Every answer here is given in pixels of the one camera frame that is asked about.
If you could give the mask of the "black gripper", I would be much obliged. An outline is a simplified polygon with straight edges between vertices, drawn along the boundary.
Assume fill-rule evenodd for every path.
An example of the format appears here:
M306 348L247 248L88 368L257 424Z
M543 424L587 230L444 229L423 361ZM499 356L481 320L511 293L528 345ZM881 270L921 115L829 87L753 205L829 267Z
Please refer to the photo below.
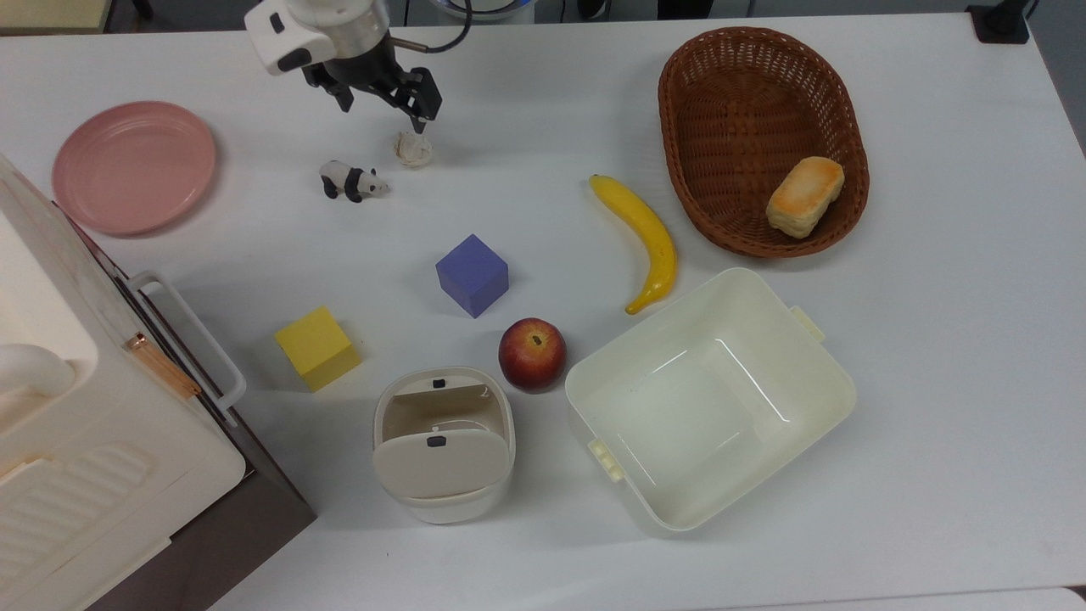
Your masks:
M427 124L437 119L443 102L432 73L426 67L404 71L390 42L381 42L358 58L304 66L302 74L310 86L333 97L342 112L350 111L356 92L372 94L411 117L418 135L424 135Z

